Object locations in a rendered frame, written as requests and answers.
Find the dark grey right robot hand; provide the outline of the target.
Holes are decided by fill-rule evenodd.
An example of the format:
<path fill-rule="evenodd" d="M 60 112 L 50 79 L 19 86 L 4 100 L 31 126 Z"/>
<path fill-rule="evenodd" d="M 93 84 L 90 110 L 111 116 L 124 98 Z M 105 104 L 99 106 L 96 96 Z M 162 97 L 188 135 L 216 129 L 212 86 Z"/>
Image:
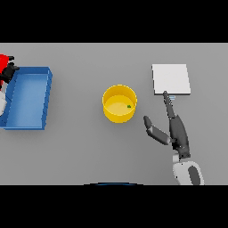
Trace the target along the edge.
<path fill-rule="evenodd" d="M 177 151 L 179 159 L 187 159 L 191 156 L 188 135 L 181 118 L 175 114 L 173 104 L 167 91 L 163 92 L 164 103 L 167 109 L 169 122 L 169 134 L 154 126 L 148 116 L 143 117 L 143 122 L 148 136 L 163 145 L 172 144 L 174 151 Z"/>

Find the blue tray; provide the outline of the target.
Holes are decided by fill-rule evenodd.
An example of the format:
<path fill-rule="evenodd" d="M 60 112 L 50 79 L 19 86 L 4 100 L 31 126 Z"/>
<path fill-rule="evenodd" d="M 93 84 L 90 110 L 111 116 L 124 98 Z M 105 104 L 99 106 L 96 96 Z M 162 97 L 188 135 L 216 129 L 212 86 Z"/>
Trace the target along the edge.
<path fill-rule="evenodd" d="M 0 116 L 5 130 L 44 130 L 53 74 L 49 67 L 20 67 L 5 89 Z"/>

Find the yellow bowl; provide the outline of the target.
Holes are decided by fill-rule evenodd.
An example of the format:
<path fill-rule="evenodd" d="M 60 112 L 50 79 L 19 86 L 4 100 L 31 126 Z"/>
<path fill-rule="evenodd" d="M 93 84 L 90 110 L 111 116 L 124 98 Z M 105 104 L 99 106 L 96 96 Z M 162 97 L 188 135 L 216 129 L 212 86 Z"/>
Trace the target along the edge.
<path fill-rule="evenodd" d="M 102 96 L 103 113 L 113 123 L 129 121 L 135 113 L 136 105 L 136 93 L 127 85 L 112 85 Z"/>

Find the red beaker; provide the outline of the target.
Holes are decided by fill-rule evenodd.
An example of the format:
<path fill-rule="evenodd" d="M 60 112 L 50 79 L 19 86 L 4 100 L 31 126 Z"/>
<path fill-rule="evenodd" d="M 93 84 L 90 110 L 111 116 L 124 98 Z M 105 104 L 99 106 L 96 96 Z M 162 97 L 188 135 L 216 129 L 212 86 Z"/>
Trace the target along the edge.
<path fill-rule="evenodd" d="M 10 57 L 0 53 L 0 91 L 2 90 L 3 84 L 8 83 L 11 76 L 6 72 Z"/>

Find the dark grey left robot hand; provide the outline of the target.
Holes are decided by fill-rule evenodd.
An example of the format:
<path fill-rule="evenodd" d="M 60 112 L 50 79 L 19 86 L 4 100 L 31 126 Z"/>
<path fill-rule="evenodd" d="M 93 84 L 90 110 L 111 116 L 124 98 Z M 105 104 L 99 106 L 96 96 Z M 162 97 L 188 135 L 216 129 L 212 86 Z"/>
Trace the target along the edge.
<path fill-rule="evenodd" d="M 19 67 L 17 67 L 17 66 L 14 64 L 14 62 L 13 62 L 14 57 L 13 57 L 13 56 L 9 56 L 9 57 L 10 57 L 10 60 L 9 60 L 9 63 L 8 63 L 8 67 L 7 67 L 6 72 L 11 76 L 11 79 L 10 79 L 10 81 L 11 81 L 11 80 L 12 80 L 12 77 L 13 77 L 13 75 L 14 75 L 14 73 L 15 73 L 15 71 L 18 70 Z"/>

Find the pale square measuring scale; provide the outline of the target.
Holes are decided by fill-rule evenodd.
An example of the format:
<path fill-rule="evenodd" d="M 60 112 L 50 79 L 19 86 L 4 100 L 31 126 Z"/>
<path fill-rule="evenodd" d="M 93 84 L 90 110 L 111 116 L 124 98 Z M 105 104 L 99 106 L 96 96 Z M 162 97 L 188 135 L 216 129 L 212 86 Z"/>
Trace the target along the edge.
<path fill-rule="evenodd" d="M 189 95 L 191 93 L 188 70 L 185 64 L 153 64 L 154 94 Z"/>

